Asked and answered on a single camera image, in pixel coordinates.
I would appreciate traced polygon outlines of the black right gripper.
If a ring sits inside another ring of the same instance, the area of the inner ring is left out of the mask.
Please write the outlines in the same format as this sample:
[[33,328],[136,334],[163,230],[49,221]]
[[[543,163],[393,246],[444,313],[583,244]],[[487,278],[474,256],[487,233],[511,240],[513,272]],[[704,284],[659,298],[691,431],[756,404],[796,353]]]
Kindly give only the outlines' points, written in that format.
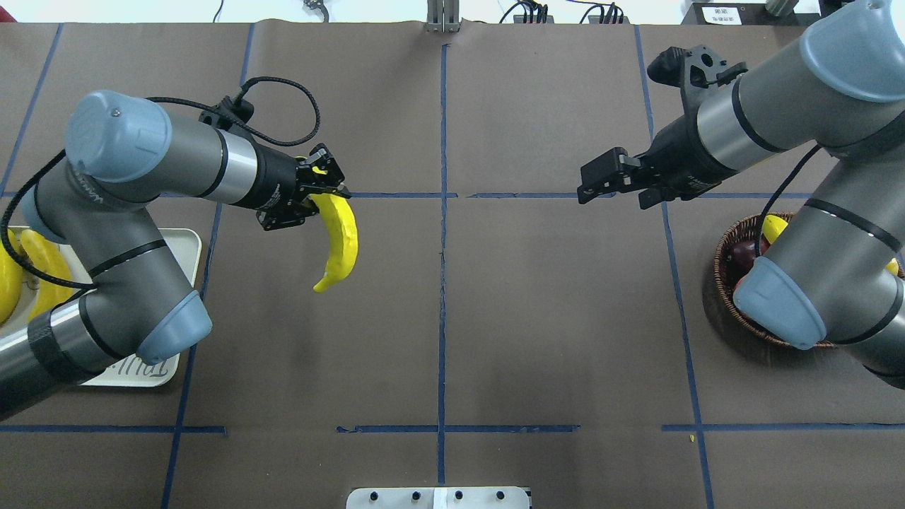
[[[704,148],[695,117],[673,120],[638,158],[642,162],[644,190],[638,194],[642,210],[669,199],[695,199],[736,174]],[[609,149],[580,168],[578,203],[585,205],[601,194],[639,190],[637,170],[640,163],[625,148]]]

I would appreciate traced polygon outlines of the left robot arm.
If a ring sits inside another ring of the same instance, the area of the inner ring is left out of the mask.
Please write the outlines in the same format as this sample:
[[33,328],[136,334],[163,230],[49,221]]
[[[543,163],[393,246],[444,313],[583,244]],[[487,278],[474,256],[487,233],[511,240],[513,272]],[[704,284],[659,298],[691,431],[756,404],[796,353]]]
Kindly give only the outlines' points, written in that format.
[[71,113],[64,151],[11,203],[33,230],[71,246],[90,283],[2,339],[3,419],[123,358],[157,364],[210,333],[202,297],[146,209],[162,193],[251,209],[265,230],[321,213],[316,194],[349,198],[325,145],[281,152],[247,125],[242,94],[202,105],[196,120],[164,103],[91,91]]

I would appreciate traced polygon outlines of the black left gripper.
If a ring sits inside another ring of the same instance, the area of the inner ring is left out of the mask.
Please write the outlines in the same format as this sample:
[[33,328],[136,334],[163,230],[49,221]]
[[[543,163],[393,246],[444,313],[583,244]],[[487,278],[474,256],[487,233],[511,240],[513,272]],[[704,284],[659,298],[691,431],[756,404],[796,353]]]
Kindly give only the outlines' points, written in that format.
[[274,148],[256,145],[257,174],[251,188],[251,209],[265,231],[295,228],[319,207],[311,199],[292,199],[278,205],[296,190],[303,194],[335,194],[351,199],[345,176],[324,143],[314,145],[307,157],[291,157]]

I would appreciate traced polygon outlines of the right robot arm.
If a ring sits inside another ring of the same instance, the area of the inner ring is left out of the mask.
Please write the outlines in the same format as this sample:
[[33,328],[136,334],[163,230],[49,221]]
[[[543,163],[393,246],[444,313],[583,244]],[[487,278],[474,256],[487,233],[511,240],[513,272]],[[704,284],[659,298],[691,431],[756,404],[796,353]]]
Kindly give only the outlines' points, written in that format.
[[638,192],[641,209],[695,199],[807,142],[836,163],[733,293],[740,312],[808,350],[828,341],[901,389],[903,3],[853,1],[754,67],[670,47],[648,66],[683,114],[643,153],[615,147],[580,168],[578,202]]

